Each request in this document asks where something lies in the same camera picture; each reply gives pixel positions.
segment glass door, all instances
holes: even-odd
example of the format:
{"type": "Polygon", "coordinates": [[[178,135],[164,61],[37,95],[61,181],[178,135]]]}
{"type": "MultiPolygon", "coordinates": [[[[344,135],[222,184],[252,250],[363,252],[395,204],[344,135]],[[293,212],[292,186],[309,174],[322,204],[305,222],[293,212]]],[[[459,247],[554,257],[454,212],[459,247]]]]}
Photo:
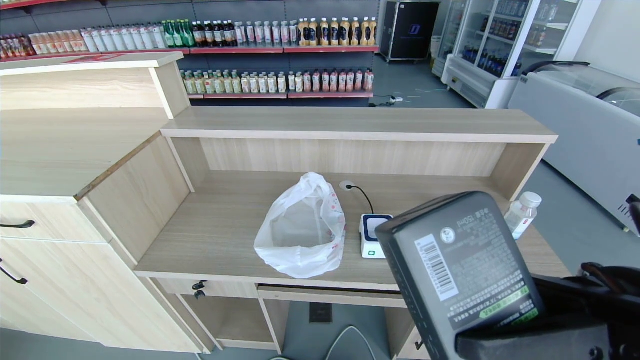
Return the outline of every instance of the glass door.
{"type": "Polygon", "coordinates": [[[519,61],[522,68],[514,69],[513,76],[519,76],[521,71],[541,61],[564,60],[556,59],[556,52],[578,5],[579,0],[541,0],[522,48],[519,61]]]}
{"type": "Polygon", "coordinates": [[[460,32],[460,26],[462,25],[462,18],[467,8],[467,2],[468,0],[453,0],[451,2],[449,16],[443,32],[442,45],[440,46],[440,53],[438,54],[438,57],[442,59],[442,61],[446,61],[447,55],[453,53],[456,39],[460,32]]]}
{"type": "MultiPolygon", "coordinates": [[[[505,74],[507,62],[528,8],[529,0],[498,0],[493,12],[487,9],[482,14],[483,21],[478,33],[486,36],[486,40],[479,51],[479,59],[474,63],[477,67],[497,78],[510,76],[505,74]]],[[[518,62],[514,71],[521,68],[522,63],[518,62]]]]}

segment countertop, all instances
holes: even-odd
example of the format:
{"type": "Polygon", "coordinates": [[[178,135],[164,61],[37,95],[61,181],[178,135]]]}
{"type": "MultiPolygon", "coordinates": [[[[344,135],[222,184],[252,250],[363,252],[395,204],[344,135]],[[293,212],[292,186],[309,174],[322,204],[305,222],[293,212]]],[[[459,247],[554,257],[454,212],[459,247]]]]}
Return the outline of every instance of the countertop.
{"type": "Polygon", "coordinates": [[[554,143],[557,135],[520,110],[192,106],[167,137],[554,143]]]}

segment display refrigerator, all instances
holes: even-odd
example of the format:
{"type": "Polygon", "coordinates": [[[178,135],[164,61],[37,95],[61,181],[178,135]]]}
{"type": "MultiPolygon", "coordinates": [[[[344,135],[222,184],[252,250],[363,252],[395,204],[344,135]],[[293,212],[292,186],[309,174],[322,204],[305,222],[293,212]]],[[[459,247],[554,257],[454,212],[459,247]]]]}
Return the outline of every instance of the display refrigerator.
{"type": "Polygon", "coordinates": [[[442,46],[441,80],[478,108],[505,108],[521,71],[574,60],[599,6],[600,0],[460,0],[460,25],[453,6],[445,25],[445,37],[457,34],[453,48],[442,46]]]}
{"type": "Polygon", "coordinates": [[[523,74],[509,109],[558,134],[544,159],[640,236],[640,83],[588,63],[543,62],[523,74]]]}
{"type": "Polygon", "coordinates": [[[442,31],[442,42],[440,43],[440,49],[438,50],[438,54],[433,62],[433,69],[431,70],[432,73],[439,78],[442,77],[444,65],[447,62],[447,55],[453,53],[468,2],[469,0],[452,0],[449,6],[447,18],[444,23],[444,30],[442,31]]]}

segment drawer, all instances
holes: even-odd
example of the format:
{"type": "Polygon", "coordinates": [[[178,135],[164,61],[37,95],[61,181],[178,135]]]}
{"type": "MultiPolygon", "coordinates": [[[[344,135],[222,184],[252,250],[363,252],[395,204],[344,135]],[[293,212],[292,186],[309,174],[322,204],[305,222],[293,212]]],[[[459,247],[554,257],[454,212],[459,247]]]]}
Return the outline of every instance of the drawer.
{"type": "Polygon", "coordinates": [[[17,225],[29,220],[31,227],[17,229],[0,227],[0,234],[9,238],[38,240],[107,242],[75,203],[2,201],[0,224],[17,225]]]}
{"type": "MultiPolygon", "coordinates": [[[[171,294],[193,295],[196,291],[193,285],[198,280],[191,279],[157,279],[163,286],[164,290],[171,294]]],[[[257,299],[258,291],[256,285],[252,282],[239,281],[205,281],[203,282],[204,291],[207,296],[217,297],[241,297],[249,299],[257,299]]]]}
{"type": "Polygon", "coordinates": [[[350,304],[363,306],[406,307],[399,293],[390,291],[341,290],[333,288],[258,286],[260,299],[303,302],[325,302],[328,304],[350,304]]]}

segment plastic water bottle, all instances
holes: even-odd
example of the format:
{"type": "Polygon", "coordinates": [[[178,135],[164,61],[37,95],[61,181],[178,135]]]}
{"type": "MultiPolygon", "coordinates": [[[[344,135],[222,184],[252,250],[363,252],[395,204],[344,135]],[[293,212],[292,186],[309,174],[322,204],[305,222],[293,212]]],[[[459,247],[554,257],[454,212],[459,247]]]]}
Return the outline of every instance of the plastic water bottle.
{"type": "Polygon", "coordinates": [[[504,220],[507,222],[514,240],[519,239],[531,225],[538,214],[537,207],[541,202],[542,198],[537,193],[524,192],[518,200],[511,203],[509,211],[504,215],[504,220]]]}

